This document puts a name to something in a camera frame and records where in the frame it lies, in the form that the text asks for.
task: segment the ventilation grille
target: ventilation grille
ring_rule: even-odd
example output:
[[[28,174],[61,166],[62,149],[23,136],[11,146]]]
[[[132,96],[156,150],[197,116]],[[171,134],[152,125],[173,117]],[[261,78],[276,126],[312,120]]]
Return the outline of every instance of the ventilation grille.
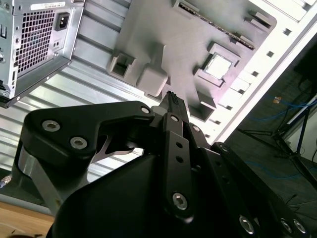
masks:
[[[54,17],[52,10],[23,14],[21,48],[15,58],[18,73],[47,60]]]

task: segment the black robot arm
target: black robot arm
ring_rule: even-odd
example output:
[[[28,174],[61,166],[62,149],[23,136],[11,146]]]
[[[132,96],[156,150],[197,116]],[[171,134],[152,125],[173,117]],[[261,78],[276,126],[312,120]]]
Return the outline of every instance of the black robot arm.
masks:
[[[143,155],[88,183],[91,163],[134,148]],[[311,237],[228,146],[206,142],[171,92],[152,109],[122,102],[31,112],[13,177],[55,215],[50,238]]]

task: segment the wooden table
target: wooden table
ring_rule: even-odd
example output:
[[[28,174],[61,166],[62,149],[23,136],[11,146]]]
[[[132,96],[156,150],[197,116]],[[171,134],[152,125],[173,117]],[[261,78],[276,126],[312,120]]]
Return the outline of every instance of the wooden table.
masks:
[[[54,217],[0,202],[0,238],[10,235],[45,237]]]

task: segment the white sticker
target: white sticker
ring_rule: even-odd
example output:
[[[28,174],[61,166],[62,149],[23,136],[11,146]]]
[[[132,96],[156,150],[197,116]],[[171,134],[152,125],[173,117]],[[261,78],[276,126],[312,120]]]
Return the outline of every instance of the white sticker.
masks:
[[[42,10],[42,9],[50,9],[50,8],[56,8],[56,7],[63,7],[65,6],[64,1],[60,2],[51,2],[51,3],[40,3],[40,4],[32,4],[31,5],[31,10]]]

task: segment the power socket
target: power socket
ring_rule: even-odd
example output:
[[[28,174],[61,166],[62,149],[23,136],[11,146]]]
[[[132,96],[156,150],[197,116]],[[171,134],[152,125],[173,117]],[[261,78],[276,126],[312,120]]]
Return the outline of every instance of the power socket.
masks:
[[[69,13],[68,12],[58,14],[56,26],[55,26],[55,31],[62,31],[62,30],[67,29],[68,21],[69,21]]]

